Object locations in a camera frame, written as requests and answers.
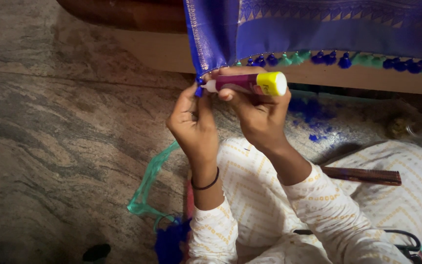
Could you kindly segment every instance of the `marble floor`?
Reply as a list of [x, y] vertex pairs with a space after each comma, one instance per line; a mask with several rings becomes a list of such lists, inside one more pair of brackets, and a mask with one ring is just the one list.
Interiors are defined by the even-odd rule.
[[[173, 141], [164, 121], [193, 76], [142, 66], [114, 32], [54, 0], [0, 0], [0, 263], [80, 263], [104, 242], [109, 263], [156, 261], [153, 217], [126, 205], [149, 160]], [[321, 101], [336, 116], [326, 123], [287, 117], [288, 138], [308, 159], [386, 139], [390, 104]], [[218, 101], [215, 118], [220, 137], [241, 135]], [[318, 142], [308, 139], [315, 133]], [[187, 170], [174, 152], [149, 203], [182, 213]]]

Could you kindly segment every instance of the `black bracelet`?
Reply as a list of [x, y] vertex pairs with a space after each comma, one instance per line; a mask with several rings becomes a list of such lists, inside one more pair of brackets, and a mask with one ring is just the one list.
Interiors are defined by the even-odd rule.
[[214, 181], [213, 181], [210, 185], [208, 185], [208, 186], [206, 186], [206, 187], [203, 187], [203, 188], [196, 187], [196, 186], [193, 184], [193, 177], [191, 177], [191, 187], [193, 187], [193, 189], [195, 189], [195, 190], [202, 191], [202, 190], [206, 190], [206, 189], [210, 188], [211, 186], [213, 186], [213, 185], [214, 185], [214, 183], [216, 183], [216, 182], [218, 181], [218, 177], [219, 177], [219, 167], [217, 167], [217, 168], [218, 168], [218, 172], [216, 173], [216, 178], [214, 179]]

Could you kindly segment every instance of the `blue silk saree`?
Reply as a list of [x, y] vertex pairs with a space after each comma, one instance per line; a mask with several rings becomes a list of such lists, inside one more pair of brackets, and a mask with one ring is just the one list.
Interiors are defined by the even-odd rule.
[[[339, 60], [341, 68], [349, 67], [343, 59], [370, 65], [378, 58], [380, 68], [422, 71], [422, 0], [184, 0], [184, 6], [198, 76], [252, 56], [270, 62], [272, 53], [288, 52], [293, 60], [290, 53], [301, 51], [312, 51], [306, 59], [313, 63]], [[257, 60], [249, 65], [259, 66]]]

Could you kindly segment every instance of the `comb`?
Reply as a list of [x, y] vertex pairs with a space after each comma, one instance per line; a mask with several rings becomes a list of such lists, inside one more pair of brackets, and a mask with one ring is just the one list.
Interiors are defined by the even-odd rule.
[[330, 178], [358, 181], [373, 184], [400, 186], [401, 178], [398, 171], [380, 171], [350, 168], [321, 167]]

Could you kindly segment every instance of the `yellow cap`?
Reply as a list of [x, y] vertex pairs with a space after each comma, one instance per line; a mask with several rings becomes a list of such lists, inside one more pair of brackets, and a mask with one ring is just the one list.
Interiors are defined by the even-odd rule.
[[260, 86], [265, 95], [281, 96], [287, 90], [286, 76], [280, 71], [258, 74], [256, 84]]

